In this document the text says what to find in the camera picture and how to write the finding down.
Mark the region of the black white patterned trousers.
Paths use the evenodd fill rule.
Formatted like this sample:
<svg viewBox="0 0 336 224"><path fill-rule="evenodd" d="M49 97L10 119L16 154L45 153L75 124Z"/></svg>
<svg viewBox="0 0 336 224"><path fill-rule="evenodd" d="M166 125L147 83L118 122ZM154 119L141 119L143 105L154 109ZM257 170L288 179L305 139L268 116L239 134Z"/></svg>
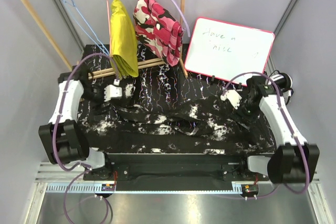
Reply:
<svg viewBox="0 0 336 224"><path fill-rule="evenodd" d="M80 127L92 147L107 153L272 153L266 118L244 127L220 99L223 85L195 83L177 89L138 81L121 83L123 96L100 108L81 102Z"/></svg>

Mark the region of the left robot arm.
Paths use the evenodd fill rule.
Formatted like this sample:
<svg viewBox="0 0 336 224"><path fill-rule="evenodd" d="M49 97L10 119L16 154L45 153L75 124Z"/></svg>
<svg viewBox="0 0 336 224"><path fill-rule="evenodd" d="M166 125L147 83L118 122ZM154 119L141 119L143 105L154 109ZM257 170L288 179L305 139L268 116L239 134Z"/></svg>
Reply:
<svg viewBox="0 0 336 224"><path fill-rule="evenodd" d="M106 163L106 155L95 151L81 130L77 120L80 100L90 101L93 105L102 105L103 89L89 80L93 75L86 67L75 73L66 72L58 78L59 95L54 113L46 125L38 129L38 135L49 161L59 165L65 171L77 166L94 170L103 180L113 175L112 165Z"/></svg>

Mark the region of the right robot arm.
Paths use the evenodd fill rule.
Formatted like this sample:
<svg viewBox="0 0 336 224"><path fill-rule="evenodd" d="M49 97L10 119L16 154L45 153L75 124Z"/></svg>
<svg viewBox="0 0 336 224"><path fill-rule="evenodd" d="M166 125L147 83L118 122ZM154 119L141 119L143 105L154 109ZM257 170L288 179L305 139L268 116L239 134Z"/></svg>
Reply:
<svg viewBox="0 0 336 224"><path fill-rule="evenodd" d="M237 121L251 127L263 114L270 126L277 149L271 157L252 155L238 167L239 176L250 180L257 173L267 176L274 184L309 185L316 170L320 150L309 144L293 122L283 97L291 79L285 74L281 81L266 75L252 76L247 80L247 94L235 107Z"/></svg>

